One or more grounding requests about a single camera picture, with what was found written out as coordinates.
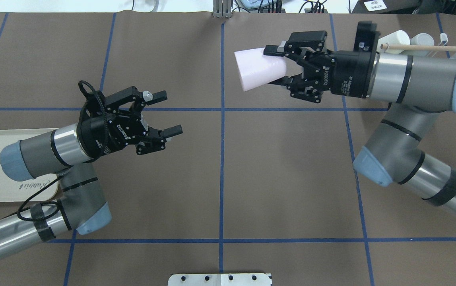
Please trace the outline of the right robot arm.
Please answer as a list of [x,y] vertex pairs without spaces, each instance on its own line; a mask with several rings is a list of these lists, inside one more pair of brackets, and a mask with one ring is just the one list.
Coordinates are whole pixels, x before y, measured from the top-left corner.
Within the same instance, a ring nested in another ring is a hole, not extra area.
[[456,169],[418,148],[441,112],[456,112],[456,59],[382,54],[376,27],[360,21],[352,50],[326,49],[326,31],[294,32],[279,45],[267,45],[265,56],[289,58],[303,69],[272,84],[314,103],[324,91],[388,102],[354,169],[380,186],[407,186],[430,205],[456,214]]

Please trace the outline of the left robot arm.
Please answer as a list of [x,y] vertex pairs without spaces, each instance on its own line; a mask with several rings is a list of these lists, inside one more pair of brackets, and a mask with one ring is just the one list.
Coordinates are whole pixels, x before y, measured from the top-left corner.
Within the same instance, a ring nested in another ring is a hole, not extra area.
[[85,97],[79,120],[58,129],[0,130],[0,191],[25,198],[0,219],[0,260],[64,232],[86,235],[112,219],[93,167],[102,156],[134,145],[138,155],[162,151],[181,125],[150,127],[144,107],[167,99],[167,92],[140,92],[131,86],[105,96],[80,80]]

